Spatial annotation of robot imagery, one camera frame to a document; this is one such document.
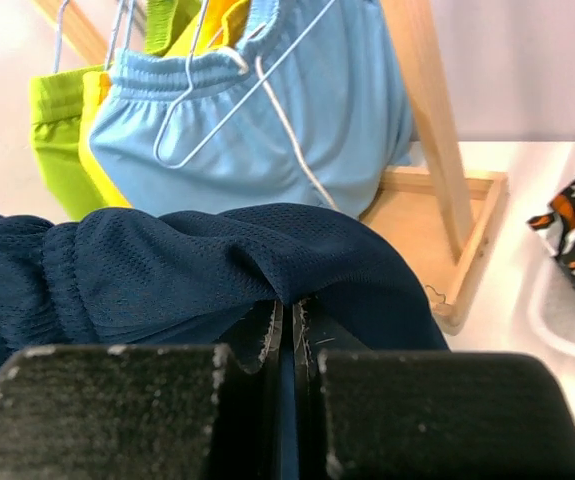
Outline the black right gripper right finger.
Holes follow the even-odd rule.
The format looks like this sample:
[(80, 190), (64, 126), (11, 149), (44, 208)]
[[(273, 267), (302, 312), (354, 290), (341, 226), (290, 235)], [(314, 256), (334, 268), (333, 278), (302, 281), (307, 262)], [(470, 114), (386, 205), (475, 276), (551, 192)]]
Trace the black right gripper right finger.
[(371, 351), (293, 309), (303, 479), (575, 479), (575, 422), (538, 359)]

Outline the blue hanger of light shorts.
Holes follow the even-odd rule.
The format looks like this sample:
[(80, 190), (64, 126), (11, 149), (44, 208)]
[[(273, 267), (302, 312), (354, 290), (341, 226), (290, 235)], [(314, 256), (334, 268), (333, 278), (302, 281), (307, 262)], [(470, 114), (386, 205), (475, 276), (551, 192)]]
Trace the blue hanger of light shorts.
[(193, 37), (192, 37), (192, 42), (190, 44), (190, 49), (188, 54), (186, 55), (185, 58), (185, 75), (186, 75), (186, 80), (187, 80), (187, 89), (185, 90), (185, 92), (183, 94), (181, 94), (180, 99), (181, 101), (189, 94), (191, 94), (191, 92), (194, 89), (194, 83), (192, 80), (192, 73), (191, 73), (191, 63), (193, 61), (193, 58), (195, 56), (196, 53), (196, 49), (197, 49), (197, 45), (198, 45), (198, 41), (200, 40), (200, 36), (201, 36), (201, 30), (205, 21), (205, 17), (206, 17), (206, 13), (207, 13), (207, 9), (209, 6), (209, 0), (203, 0), (201, 3), (201, 8), (199, 11), (199, 15), (198, 15), (198, 20), (196, 23), (196, 28), (195, 31), (193, 33)]

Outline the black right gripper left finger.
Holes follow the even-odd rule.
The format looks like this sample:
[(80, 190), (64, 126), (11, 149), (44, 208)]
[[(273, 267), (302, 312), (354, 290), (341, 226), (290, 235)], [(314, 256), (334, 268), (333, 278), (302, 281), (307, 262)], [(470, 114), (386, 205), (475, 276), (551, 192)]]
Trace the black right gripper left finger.
[(271, 479), (281, 305), (205, 346), (33, 347), (0, 369), (0, 479)]

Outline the light blue shorts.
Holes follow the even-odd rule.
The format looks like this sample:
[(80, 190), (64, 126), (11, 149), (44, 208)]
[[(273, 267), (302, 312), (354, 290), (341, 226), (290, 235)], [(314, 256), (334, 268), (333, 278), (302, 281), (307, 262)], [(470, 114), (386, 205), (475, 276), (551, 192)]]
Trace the light blue shorts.
[[(300, 27), (315, 1), (298, 2), (291, 16)], [(412, 112), (381, 5), (332, 2), (198, 152), (219, 153), (233, 168), (219, 210), (203, 212), (290, 202), (358, 217), (382, 172), (408, 163)]]

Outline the navy blue shorts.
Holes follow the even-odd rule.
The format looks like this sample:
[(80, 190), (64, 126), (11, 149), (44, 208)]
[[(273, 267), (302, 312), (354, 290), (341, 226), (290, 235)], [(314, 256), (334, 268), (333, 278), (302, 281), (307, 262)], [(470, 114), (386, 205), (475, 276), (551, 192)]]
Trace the navy blue shorts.
[(0, 216), (0, 369), (33, 347), (214, 345), (261, 302), (315, 301), (373, 350), (446, 348), (416, 275), (382, 237), (328, 209), (271, 204), (79, 222)]

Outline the blue hanger of camouflage shorts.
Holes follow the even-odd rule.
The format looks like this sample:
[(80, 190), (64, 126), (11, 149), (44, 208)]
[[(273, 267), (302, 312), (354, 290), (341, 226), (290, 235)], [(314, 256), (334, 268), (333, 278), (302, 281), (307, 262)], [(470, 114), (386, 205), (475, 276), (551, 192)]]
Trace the blue hanger of camouflage shorts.
[[(203, 55), (194, 56), (191, 63), (194, 89), (182, 101), (181, 94), (169, 105), (153, 143), (153, 157), (171, 169), (184, 167), (210, 141), (227, 121), (247, 102), (334, 5), (332, 1), (315, 1), (309, 23), (297, 27), (291, 16), (298, 1), (254, 1), (249, 25), (243, 29), (239, 48), (220, 46)], [(180, 160), (173, 158), (169, 129), (175, 127), (176, 111), (184, 103), (215, 99), (222, 103), (221, 112), (210, 114), (204, 136), (185, 152)]]

